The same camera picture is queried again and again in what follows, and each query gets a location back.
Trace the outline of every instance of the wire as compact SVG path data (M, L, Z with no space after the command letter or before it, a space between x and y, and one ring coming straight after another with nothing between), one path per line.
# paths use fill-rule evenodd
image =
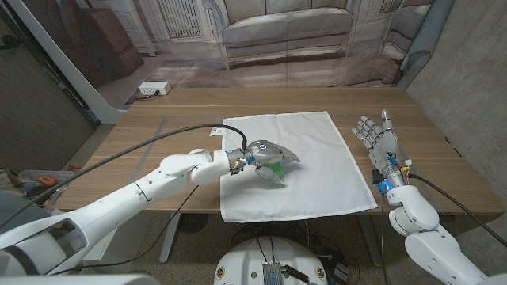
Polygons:
M28 207L30 207L33 203L39 203L39 202L42 202L42 201L45 201L47 199L47 197L51 196L53 193L56 192L56 190L58 190L58 188L64 186L65 184L69 184L71 181L73 181L74 179L77 179L85 174L87 174L88 172L96 169L97 167L100 167L108 162L111 162L125 154L128 154L134 150L137 150L143 146L146 146L150 143L153 143L153 142L156 142L158 141L159 139L163 139L165 137L168 137L168 136L171 136L171 135L176 135L176 134L179 134L179 133L182 133L182 132L185 132L185 131L192 131L192 130L196 130L196 129L200 129L200 128L204 128L204 127L223 127L223 128L226 128L226 129L229 129L229 130L232 130L232 131L235 131L237 132L238 134L240 134L243 138L242 140L242 150L244 150L246 148L246 137L245 137L245 134L243 134L239 129L235 128L235 127L231 127L231 126L227 126L227 125L224 125L224 124L221 124L221 123L205 123L205 124L201 124L201 125L196 125L196 126L191 126L191 127L183 127L181 129L178 129L178 130L175 130L175 131L170 131L170 132L167 132L165 134L162 134L162 135L158 135L152 139L148 139L147 141L145 142L142 142L140 144L138 144L137 146L133 146L131 148L128 148L124 151L121 151L119 152L118 154L114 154L113 156L109 157L109 158L106 158L105 160L103 161L100 161L100 162L97 162L96 164L86 168L86 169L83 169L81 170L79 173L76 173L75 175L67 178L66 180L62 181L62 182L59 182L58 184L56 184L55 186L49 188L48 190L40 193L38 196L36 196L34 199L31 199L30 201L28 201L27 203L25 203L23 206L21 206L20 208L18 208L14 213L12 213L11 215L9 215L9 217L5 218L2 223L0 223L0 229L3 228L8 222L10 222L10 220L14 219L14 217L16 217L17 215L19 215L22 211L26 210Z
M382 261L382 269L383 269L383 278L386 280L386 285L389 285L389 277L387 276L387 272L386 272L386 260L384 259L384 256L383 256L383 226L384 226L384 221L385 221L385 216L384 216L384 212L383 212L383 205L384 205L384 201L386 199L386 195L385 194L382 194L382 214L380 215L380 217L382 217L382 226L381 226L381 230L380 230L380 260Z
M156 97L158 97L158 95L160 95L159 90L155 91L155 93L153 93L151 95L137 97L136 100L153 100Z
M310 231L308 230L307 220L304 220L304 225L307 227L307 247L310 249Z
M169 219L169 221L167 222L167 224L164 226L164 228L162 229L162 231L158 235L157 239L153 242L153 244L150 246L150 248L147 249L147 251L145 251L144 253L141 253L140 255L138 255L138 256L136 256L134 258L131 258L129 260L126 260L126 261L121 261L121 262L116 262L116 263L110 263L110 264L91 264L91 265L76 266L74 268L69 268L69 269L62 270L60 272L53 273L51 275L54 276L54 275L62 274L62 273L65 273L65 272L71 272L71 271L74 271L74 270L81 270L81 269L84 269L84 268L96 268L96 267L106 267L106 266L122 265L122 264L126 264L128 262L134 261L134 260L136 260L138 258L144 257L147 253L149 253L155 247L155 245L157 244L157 241L164 234L164 231L166 230L166 227L171 223L171 221L174 219L174 217L176 217L176 214L180 212L180 210L183 208L183 205L185 205L185 203L187 202L187 200L197 190L198 187L199 187L199 185L197 185L190 192L190 194L185 198L185 201L183 201L183 203L181 203L181 206L174 212L173 216Z
M336 244L336 242L334 242L331 238L326 237L326 236L323 236L323 235L321 235L321 233L319 233L319 232L315 232L315 233L313 234L313 236L312 236L312 235L310 235L310 234L305 233L305 232L304 232L304 230L303 230L303 228L301 228L301 226L300 226L300 225L298 225L298 224L297 224L297 222L295 222L294 224L296 225L296 228L297 228L297 229L298 229L301 233L306 234L307 236L313 237L315 240L319 240L319 239L323 238L323 239L325 239L325 240L329 241L329 242L330 242L331 244L333 244L333 245L334 245L334 247L338 250L338 253L340 253L342 257L345 257L345 254L343 254L343 252L341 251L340 247L339 247L339 246Z
M259 236L257 235L256 238L257 238L257 244L259 245L259 249L261 250L262 256L264 257L264 262L268 263L268 259L266 258L266 255L262 251L261 243L259 242Z
M409 178L415 178L418 179L427 185L431 186L435 190L437 190L440 194L444 195L447 199L451 200L454 204L456 204L458 207L460 207L465 213L469 214L481 227L484 228L484 230L487 230L488 233L490 233L494 238L496 238L500 243L502 243L505 247L507 247L507 241L505 241L503 238L501 238L497 233L494 232L491 228L489 228L484 222L479 220L470 210L468 210L464 205L462 205L458 200L452 198L446 191L438 188L435 184L429 182L428 180L424 179L423 177L420 177L416 174L409 174Z
M275 263L275 248L273 247L273 239L271 238L271 234L269 235L269 240L271 241L271 254L273 256L272 261Z
M356 261L356 264L354 264L354 267L356 268L356 282L354 285L356 285L359 282L359 276L361 276L361 267L359 266L359 261L357 261L354 256L352 256L352 259Z

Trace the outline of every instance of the couch cushion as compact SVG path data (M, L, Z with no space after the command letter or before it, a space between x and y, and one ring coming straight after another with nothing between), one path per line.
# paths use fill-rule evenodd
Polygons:
M223 30L228 48L271 44L350 31L352 15L342 9L320 8L251 17Z
M228 48L271 44L287 40L288 14L251 17L223 30L223 43Z
M433 0L406 0L403 7L407 6L419 6L432 4Z
M311 0L266 0L267 14L308 10L310 8Z
M343 9L319 8L290 14L288 39L339 35L350 32L352 14Z
M386 38L386 42L395 44L398 48L402 49L403 51L409 50L413 40L414 39L407 38L406 36L396 31L390 31L387 34Z
M395 30L410 39L415 38L422 22L425 20L430 5L409 6L398 10L391 22L391 30Z
M311 8L312 9L318 9L318 8L326 8L326 7L333 7L333 8L340 8L345 9L347 6L347 0L311 0Z
M229 22L266 15L266 0L224 0Z

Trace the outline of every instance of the white cloth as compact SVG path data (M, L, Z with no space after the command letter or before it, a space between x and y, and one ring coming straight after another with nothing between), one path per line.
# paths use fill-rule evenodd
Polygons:
M283 163L285 184L259 177L246 165L220 178L220 210L226 222L267 222L344 215L377 207L350 150L327 112L224 119L249 143L266 139L287 147L301 162ZM222 148L241 146L226 130Z

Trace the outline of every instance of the power strip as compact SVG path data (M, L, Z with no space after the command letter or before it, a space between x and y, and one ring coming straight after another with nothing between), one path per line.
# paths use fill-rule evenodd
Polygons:
M153 95L157 90L160 95L167 95L171 90L171 85L168 82L143 82L139 87L142 95Z

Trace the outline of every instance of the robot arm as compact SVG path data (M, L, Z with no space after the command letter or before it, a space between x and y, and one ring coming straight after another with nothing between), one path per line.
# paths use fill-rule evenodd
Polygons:
M389 213L393 228L405 236L410 258L445 284L478 284L488 277L459 249L458 242L442 225L435 208L416 187L405 185L396 156L398 137L387 110L382 111L383 126L362 116L354 135L369 151L373 165L382 173L387 200L397 207Z
M244 150L215 150L214 159L207 150L171 155L145 177L88 206L0 235L0 275L51 275L73 268L111 230L150 203L184 191L190 181L207 184L248 164L260 176L280 182L283 173L269 170L282 160L299 161L290 150L268 141L252 142Z

